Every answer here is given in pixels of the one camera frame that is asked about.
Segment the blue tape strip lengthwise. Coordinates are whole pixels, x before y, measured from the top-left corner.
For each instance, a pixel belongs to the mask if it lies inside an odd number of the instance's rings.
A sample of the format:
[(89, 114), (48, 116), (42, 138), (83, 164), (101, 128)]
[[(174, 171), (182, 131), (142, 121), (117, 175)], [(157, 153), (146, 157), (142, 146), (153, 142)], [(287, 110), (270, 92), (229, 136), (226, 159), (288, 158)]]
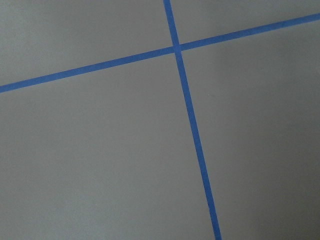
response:
[(181, 88), (182, 88), (184, 102), (186, 106), (186, 111), (188, 115), (189, 125), (192, 133), (192, 139), (193, 139), (197, 161), (200, 169), (202, 184), (203, 184), (205, 197), (208, 205), (211, 225), (213, 229), (213, 235), (216, 240), (221, 240), (222, 234), (219, 226), (219, 220), (216, 212), (215, 201), (214, 201), (211, 183), (208, 175), (206, 160), (205, 160), (205, 156), (202, 148), (202, 142), (199, 134), (196, 115), (194, 112), (192, 96), (189, 88), (189, 83), (188, 83), (188, 78), (186, 74), (186, 69), (185, 69), (185, 64), (183, 60), (177, 27), (175, 23), (174, 13), (173, 13), (171, 2), (169, 0), (165, 0), (163, 2), (163, 5), (165, 9), (166, 18), (167, 18), (172, 47), (173, 47), (175, 60), (176, 60), (176, 65), (179, 73), (179, 78), (180, 78)]

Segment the blue tape strip crosswise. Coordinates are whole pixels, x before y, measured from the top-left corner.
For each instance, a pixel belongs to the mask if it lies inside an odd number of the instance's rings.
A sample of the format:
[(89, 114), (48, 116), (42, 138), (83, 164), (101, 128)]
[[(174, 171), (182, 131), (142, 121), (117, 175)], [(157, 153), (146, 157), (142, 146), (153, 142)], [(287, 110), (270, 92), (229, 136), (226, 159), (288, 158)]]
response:
[[(278, 29), (311, 23), (319, 20), (320, 20), (320, 14), (315, 13), (307, 16), (288, 19), (288, 20), (261, 25), (253, 28), (243, 29), (235, 32), (230, 32), (230, 33), (221, 34), (213, 37), (186, 42), (180, 45), (180, 50), (186, 51), (186, 50), (196, 49), (196, 48), (200, 48), (208, 45), (227, 42), (230, 40), (235, 40), (235, 39), (244, 38), (252, 35), (275, 31)], [(99, 62), (99, 63), (87, 65), (87, 66), (82, 66), (74, 69), (69, 69), (61, 72), (56, 72), (48, 75), (43, 75), (35, 78), (30, 78), (22, 81), (5, 84), (0, 87), (0, 92), (1, 93), (10, 92), (10, 91), (30, 87), (30, 86), (53, 82), (53, 81), (57, 81), (57, 80), (61, 80), (69, 77), (83, 75), (83, 74), (100, 71), (108, 68), (113, 68), (116, 66), (126, 65), (126, 64), (139, 62), (147, 59), (152, 59), (152, 58), (156, 58), (164, 55), (169, 55), (169, 54), (173, 54), (174, 52), (175, 52), (174, 47), (170, 46), (170, 47), (160, 48), (160, 49), (138, 53), (138, 54), (134, 54), (126, 57), (116, 58), (116, 59)]]

